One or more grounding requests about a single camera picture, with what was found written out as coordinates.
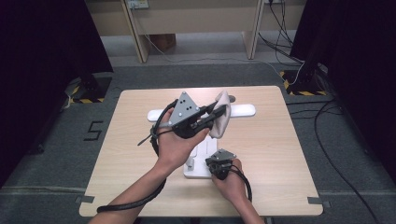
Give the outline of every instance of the tabletop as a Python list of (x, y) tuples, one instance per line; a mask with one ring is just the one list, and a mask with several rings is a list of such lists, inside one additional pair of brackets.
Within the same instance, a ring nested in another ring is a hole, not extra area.
[[(218, 148), (236, 154), (250, 182), (253, 205), (260, 216), (315, 216), (321, 204), (304, 153), (290, 119), (282, 93), (275, 86), (186, 88), (123, 91), (110, 121), (104, 143), (82, 203), (84, 217), (96, 214), (146, 173), (157, 156), (146, 141), (152, 125), (150, 110), (164, 109), (185, 91), (198, 105), (209, 105), (222, 91), (235, 96), (232, 105), (252, 104), (253, 117), (232, 118)], [(238, 216), (210, 179), (188, 179), (183, 167), (167, 179), (163, 191), (146, 204), (141, 217), (233, 217)]]

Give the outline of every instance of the hand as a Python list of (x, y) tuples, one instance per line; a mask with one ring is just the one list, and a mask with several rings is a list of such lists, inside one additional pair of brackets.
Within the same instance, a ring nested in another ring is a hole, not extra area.
[[(240, 160), (234, 159), (233, 165), (243, 173)], [(217, 179), (215, 175), (212, 175), (212, 181), (218, 187), (221, 195), (232, 204), (247, 199), (245, 182), (236, 173), (229, 172), (224, 180)]]
[[(161, 123), (168, 122), (174, 108), (169, 109)], [(170, 128), (161, 128), (158, 133), (169, 131)], [(199, 143), (204, 141), (206, 135), (209, 133), (209, 129), (203, 129), (192, 138), (184, 139), (177, 136), (175, 133), (163, 133), (159, 136), (159, 158), (157, 163), (172, 173), (177, 167), (183, 165), (187, 158), (190, 156), (192, 150)]]

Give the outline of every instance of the wrist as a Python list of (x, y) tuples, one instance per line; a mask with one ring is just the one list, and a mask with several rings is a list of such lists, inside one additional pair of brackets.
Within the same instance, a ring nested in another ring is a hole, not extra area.
[(175, 169), (169, 166), (168, 164), (163, 164), (161, 162), (156, 162), (152, 168), (152, 171), (154, 171), (157, 175), (162, 176), (163, 178), (168, 177), (170, 174), (172, 174)]
[(239, 198), (232, 198), (230, 203), (235, 207), (245, 207), (247, 204), (251, 203), (246, 196), (241, 196)]
[(233, 206), (236, 209), (236, 211), (239, 213), (241, 218), (244, 220), (244, 223), (250, 224), (258, 224), (258, 223), (264, 223), (260, 215), (257, 213), (256, 209), (254, 208), (253, 204), (251, 201), (248, 200), (248, 198), (244, 198), (240, 201), (233, 201)]

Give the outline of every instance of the electrical outlet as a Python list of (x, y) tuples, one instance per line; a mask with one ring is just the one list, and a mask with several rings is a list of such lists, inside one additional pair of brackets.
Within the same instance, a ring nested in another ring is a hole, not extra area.
[[(279, 4), (282, 4), (284, 2), (285, 2), (285, 0), (273, 0), (272, 1), (273, 5), (279, 5)], [(265, 5), (270, 5), (270, 0), (264, 0), (264, 4)]]
[(128, 0), (128, 7), (130, 9), (149, 8), (148, 0)]

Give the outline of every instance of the wire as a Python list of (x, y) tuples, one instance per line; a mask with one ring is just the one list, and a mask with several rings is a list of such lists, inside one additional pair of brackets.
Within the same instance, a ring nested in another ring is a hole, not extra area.
[(315, 122), (314, 122), (314, 128), (315, 128), (315, 136), (318, 140), (318, 143), (320, 145), (321, 150), (323, 151), (326, 159), (329, 161), (329, 164), (332, 166), (332, 168), (337, 172), (337, 174), (340, 175), (340, 177), (349, 185), (349, 187), (355, 192), (355, 194), (359, 197), (359, 199), (361, 199), (361, 201), (363, 202), (363, 204), (366, 206), (367, 210), (370, 212), (371, 216), (373, 217), (375, 223), (379, 224), (379, 220), (376, 217), (375, 213), (373, 212), (372, 208), (370, 207), (370, 205), (363, 199), (363, 197), (361, 197), (361, 194), (355, 189), (355, 187), (353, 187), (353, 185), (344, 177), (344, 175), (341, 173), (341, 171), (335, 166), (335, 164), (332, 162), (332, 159), (330, 158), (329, 154), (327, 153), (326, 149), (324, 148), (322, 142), (320, 141), (320, 138), (318, 136), (318, 117), (322, 114), (323, 109), (330, 104), (331, 102), (333, 102), (333, 100), (331, 100), (330, 102), (326, 103), (320, 110), (319, 112), (316, 114), (315, 116)]
[(163, 190), (163, 186), (165, 186), (165, 183), (166, 183), (166, 179), (148, 197), (146, 197), (142, 200), (139, 200), (135, 203), (123, 203), (123, 204), (100, 206), (96, 209), (96, 212), (101, 213), (101, 212), (108, 212), (108, 211), (122, 211), (122, 210), (140, 207), (140, 206), (150, 202), (154, 198), (156, 198), (157, 195), (159, 195), (161, 193), (161, 191)]
[[(295, 62), (297, 62), (297, 63), (303, 63), (303, 62), (300, 61), (299, 59), (290, 56), (288, 53), (286, 53), (286, 52), (283, 51), (282, 49), (279, 49), (279, 48), (277, 47), (277, 46), (279, 46), (278, 44), (274, 44), (274, 43), (272, 43), (272, 42), (270, 42), (270, 41), (264, 39), (264, 37), (262, 37), (262, 34), (259, 33), (259, 36), (260, 36), (260, 38), (262, 39), (262, 41), (264, 41), (264, 43), (265, 43), (268, 47), (270, 47), (271, 49), (274, 49), (276, 53), (279, 52), (279, 53), (283, 54), (284, 56), (286, 56), (286, 57), (292, 59), (293, 61), (295, 61)], [(276, 59), (277, 59), (277, 61), (278, 61), (279, 63), (282, 63), (282, 62), (279, 60), (279, 58), (277, 57), (277, 54), (276, 54)], [(285, 65), (287, 65), (287, 66), (300, 66), (299, 64), (288, 64), (288, 63), (282, 63), (282, 64), (285, 64)]]
[(286, 105), (305, 105), (305, 104), (322, 104), (322, 103), (329, 103), (330, 101), (308, 101), (308, 102), (297, 102), (297, 103), (286, 103)]
[[(326, 110), (323, 110), (323, 112), (328, 113), (328, 114), (334, 114), (334, 115), (344, 115), (343, 113), (335, 113), (335, 112), (329, 111), (329, 110), (334, 109), (334, 108), (339, 108), (339, 107), (335, 105), (333, 107), (327, 108)], [(304, 112), (319, 112), (319, 110), (306, 109), (306, 110), (300, 110), (300, 111), (291, 112), (290, 114), (293, 115), (293, 114), (300, 114), (300, 113), (304, 113)]]
[(281, 10), (282, 10), (282, 24), (279, 22), (279, 19), (277, 18), (277, 15), (275, 14), (273, 8), (272, 8), (272, 4), (270, 4), (270, 10), (273, 13), (277, 24), (279, 25), (279, 35), (282, 35), (283, 38), (285, 38), (287, 41), (289, 41), (290, 46), (292, 46), (293, 42), (291, 41), (289, 35), (288, 35), (288, 31), (286, 30), (286, 22), (285, 22), (285, 14), (286, 14), (286, 5), (285, 5), (285, 1), (281, 0)]
[(289, 85), (294, 85), (294, 84), (297, 82), (298, 76), (300, 75), (300, 71), (301, 71), (301, 69), (303, 68), (304, 64), (305, 64), (305, 62), (300, 66), (300, 68), (299, 68), (298, 71), (297, 71), (296, 78), (294, 79), (293, 82), (289, 83)]

